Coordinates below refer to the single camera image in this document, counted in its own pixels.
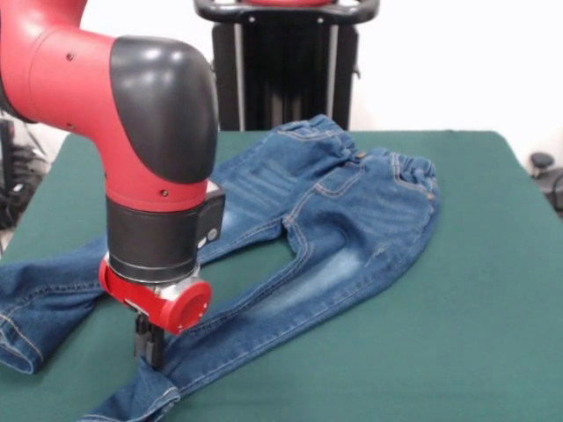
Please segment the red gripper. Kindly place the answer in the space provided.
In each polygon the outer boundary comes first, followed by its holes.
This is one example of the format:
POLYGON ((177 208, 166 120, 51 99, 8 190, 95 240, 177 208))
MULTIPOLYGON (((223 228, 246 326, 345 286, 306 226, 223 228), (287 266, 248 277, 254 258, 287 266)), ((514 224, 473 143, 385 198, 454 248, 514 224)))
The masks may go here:
POLYGON ((177 335, 199 323, 208 311, 212 288, 198 275, 155 287, 123 279, 109 266, 108 257, 102 258, 99 266, 101 287, 119 303, 138 311, 135 317, 135 357, 149 359, 153 368, 161 368, 165 331, 177 335))

